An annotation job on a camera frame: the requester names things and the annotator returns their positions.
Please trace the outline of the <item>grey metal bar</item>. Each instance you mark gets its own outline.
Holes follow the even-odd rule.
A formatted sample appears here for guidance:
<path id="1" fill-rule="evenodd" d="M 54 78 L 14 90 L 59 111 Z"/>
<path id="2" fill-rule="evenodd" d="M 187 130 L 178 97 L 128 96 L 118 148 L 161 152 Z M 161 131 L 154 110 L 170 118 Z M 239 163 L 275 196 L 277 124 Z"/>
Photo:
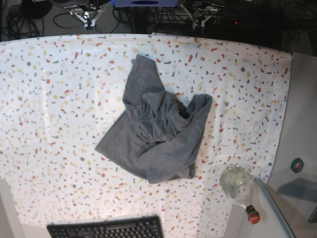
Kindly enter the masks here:
<path id="1" fill-rule="evenodd" d="M 254 179 L 255 207 L 261 220 L 256 225 L 259 237 L 295 238 L 292 229 L 260 178 Z"/>

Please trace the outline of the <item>terrazzo patterned table cloth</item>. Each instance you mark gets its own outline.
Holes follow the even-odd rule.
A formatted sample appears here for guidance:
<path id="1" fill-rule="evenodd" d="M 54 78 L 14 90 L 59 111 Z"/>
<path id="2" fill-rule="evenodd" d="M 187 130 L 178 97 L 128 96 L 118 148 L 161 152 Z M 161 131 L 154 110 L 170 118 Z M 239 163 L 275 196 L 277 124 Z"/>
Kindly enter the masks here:
<path id="1" fill-rule="evenodd" d="M 184 104 L 212 96 L 193 179 L 149 184 L 95 147 L 124 111 L 136 55 L 153 59 Z M 0 177 L 23 228 L 158 214 L 167 238 L 219 238 L 228 164 L 267 181 L 284 121 L 293 55 L 163 34 L 71 35 L 0 45 Z"/>

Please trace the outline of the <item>clear round glass bottle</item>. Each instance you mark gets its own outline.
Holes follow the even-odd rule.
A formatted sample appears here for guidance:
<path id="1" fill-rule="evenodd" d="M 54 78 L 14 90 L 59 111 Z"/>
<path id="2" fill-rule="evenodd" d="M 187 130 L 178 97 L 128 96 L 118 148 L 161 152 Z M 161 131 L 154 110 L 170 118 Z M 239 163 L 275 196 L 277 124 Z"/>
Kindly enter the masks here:
<path id="1" fill-rule="evenodd" d="M 233 205 L 242 207 L 248 221 L 255 225 L 260 214 L 253 205 L 254 185 L 251 175 L 239 165 L 229 165 L 220 176 L 220 185 Z"/>

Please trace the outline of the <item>black computer keyboard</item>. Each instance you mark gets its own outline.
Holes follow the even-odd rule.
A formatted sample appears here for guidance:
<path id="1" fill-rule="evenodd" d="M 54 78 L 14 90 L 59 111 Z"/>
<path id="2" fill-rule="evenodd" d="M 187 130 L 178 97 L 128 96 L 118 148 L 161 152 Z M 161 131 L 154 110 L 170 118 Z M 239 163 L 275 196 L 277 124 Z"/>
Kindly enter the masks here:
<path id="1" fill-rule="evenodd" d="M 162 238 L 159 216 L 107 222 L 47 225 L 52 238 Z"/>

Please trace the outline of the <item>green tape roll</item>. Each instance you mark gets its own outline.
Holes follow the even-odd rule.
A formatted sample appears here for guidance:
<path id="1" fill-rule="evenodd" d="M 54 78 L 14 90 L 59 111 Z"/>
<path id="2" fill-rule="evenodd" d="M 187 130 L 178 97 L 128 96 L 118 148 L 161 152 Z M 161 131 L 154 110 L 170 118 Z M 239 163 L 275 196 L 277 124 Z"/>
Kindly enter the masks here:
<path id="1" fill-rule="evenodd" d="M 303 169 L 303 167 L 304 167 L 304 162 L 300 158 L 294 159 L 290 166 L 291 170 L 294 173 L 299 173 Z"/>

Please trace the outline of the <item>blue box with oval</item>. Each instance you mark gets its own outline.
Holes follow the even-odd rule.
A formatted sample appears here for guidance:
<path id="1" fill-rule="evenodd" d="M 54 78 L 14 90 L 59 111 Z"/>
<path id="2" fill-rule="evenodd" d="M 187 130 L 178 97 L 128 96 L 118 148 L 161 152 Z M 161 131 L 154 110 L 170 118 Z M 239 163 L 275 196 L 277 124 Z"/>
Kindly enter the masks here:
<path id="1" fill-rule="evenodd" d="M 117 7 L 175 7 L 182 5 L 185 0 L 111 0 L 110 3 Z"/>

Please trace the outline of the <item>grey t-shirt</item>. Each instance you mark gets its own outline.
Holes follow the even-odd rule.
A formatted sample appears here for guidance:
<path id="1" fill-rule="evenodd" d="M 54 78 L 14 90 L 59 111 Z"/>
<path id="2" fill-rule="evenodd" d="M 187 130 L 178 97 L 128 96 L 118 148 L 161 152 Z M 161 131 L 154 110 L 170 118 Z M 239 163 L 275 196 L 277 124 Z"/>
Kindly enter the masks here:
<path id="1" fill-rule="evenodd" d="M 156 63 L 137 55 L 122 100 L 125 111 L 96 151 L 151 184 L 192 179 L 212 97 L 195 95 L 183 105 L 165 90 Z"/>

